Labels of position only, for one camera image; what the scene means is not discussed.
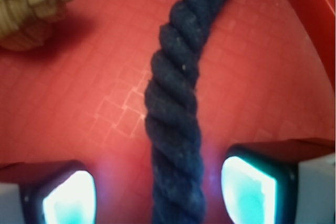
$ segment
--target red plastic floor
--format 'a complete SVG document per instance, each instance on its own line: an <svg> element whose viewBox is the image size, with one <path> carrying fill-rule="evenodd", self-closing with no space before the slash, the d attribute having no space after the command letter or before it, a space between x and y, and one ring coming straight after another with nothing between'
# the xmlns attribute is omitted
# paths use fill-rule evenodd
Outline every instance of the red plastic floor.
<svg viewBox="0 0 336 224"><path fill-rule="evenodd" d="M97 223L151 219L143 92L177 0L74 0L45 47L0 49L0 163L83 161ZM335 95L287 0L229 0L200 61L206 223L228 223L220 187L232 143L335 137Z"/></svg>

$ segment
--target rope strand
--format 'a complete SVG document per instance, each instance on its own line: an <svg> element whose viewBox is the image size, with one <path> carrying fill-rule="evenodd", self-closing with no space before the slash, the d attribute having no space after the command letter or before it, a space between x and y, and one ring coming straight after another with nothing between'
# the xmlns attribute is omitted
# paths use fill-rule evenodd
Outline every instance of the rope strand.
<svg viewBox="0 0 336 224"><path fill-rule="evenodd" d="M196 118L198 61L211 23L226 0L182 0L160 29L153 78L145 91L146 131L152 142L152 222L201 223L206 200L201 131Z"/></svg>

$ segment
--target grid pattern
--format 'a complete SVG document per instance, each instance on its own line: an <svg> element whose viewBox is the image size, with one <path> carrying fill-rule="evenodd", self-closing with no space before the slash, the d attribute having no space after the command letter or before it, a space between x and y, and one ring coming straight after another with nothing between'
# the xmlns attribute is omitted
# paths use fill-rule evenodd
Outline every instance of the grid pattern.
<svg viewBox="0 0 336 224"><path fill-rule="evenodd" d="M74 0L44 47L0 49L0 163L79 159L96 180L98 223L148 223L143 92L175 1ZM334 139L334 93L287 0L229 0L200 72L205 222L228 223L220 189L227 147Z"/></svg>

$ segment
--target cyan light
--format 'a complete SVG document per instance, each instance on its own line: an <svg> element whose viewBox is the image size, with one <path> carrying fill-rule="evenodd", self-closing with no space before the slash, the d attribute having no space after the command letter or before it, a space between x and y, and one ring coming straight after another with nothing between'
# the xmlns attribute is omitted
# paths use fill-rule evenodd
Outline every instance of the cyan light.
<svg viewBox="0 0 336 224"><path fill-rule="evenodd" d="M234 223L275 223L276 180L233 156L224 161L222 193Z"/></svg>
<svg viewBox="0 0 336 224"><path fill-rule="evenodd" d="M80 170L56 187L44 200L46 224L93 224L96 188L93 177Z"/></svg>

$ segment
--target navy blue rope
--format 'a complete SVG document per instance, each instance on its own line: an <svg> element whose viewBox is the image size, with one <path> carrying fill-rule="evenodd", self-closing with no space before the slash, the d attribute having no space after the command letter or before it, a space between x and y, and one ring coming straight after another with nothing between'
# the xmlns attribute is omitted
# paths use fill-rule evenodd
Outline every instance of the navy blue rope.
<svg viewBox="0 0 336 224"><path fill-rule="evenodd" d="M194 93L198 61L210 27L226 0L182 0L160 29L161 50L152 58L153 78L145 92L145 126L152 141L152 222L201 223L201 131Z"/></svg>

